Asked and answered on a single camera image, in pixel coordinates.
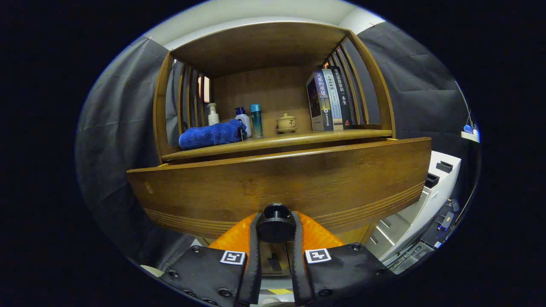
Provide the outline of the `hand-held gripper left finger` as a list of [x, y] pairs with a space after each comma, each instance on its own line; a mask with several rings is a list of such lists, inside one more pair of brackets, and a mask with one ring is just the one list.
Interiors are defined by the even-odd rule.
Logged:
[[258, 303], [261, 253], [253, 214], [209, 247], [191, 246], [160, 277], [189, 299], [206, 306], [247, 307]]

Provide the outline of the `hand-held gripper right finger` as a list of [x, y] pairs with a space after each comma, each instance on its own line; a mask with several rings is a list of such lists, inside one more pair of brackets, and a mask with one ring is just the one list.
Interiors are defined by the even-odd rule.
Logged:
[[362, 307], [395, 274], [362, 243], [344, 244], [312, 218], [293, 211], [292, 283], [298, 307]]

